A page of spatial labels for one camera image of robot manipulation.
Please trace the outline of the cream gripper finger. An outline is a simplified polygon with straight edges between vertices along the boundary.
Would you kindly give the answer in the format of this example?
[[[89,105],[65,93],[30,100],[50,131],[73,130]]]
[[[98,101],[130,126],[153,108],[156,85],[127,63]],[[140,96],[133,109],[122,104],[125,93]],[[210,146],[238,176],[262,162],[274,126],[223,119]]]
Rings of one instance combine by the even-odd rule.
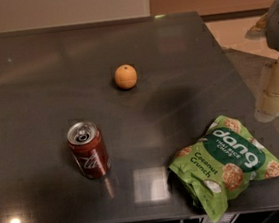
[[[262,69],[254,114],[257,121],[264,123],[279,116],[279,58]]]

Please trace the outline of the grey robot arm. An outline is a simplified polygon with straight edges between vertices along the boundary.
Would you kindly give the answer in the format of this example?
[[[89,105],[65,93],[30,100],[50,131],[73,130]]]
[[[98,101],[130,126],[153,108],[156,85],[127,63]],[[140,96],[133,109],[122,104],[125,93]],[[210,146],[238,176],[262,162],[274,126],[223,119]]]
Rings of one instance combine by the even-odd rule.
[[[265,28],[267,45],[279,52],[279,0],[274,0],[267,12]],[[259,122],[271,122],[279,116],[279,56],[262,68],[256,98],[255,118]]]

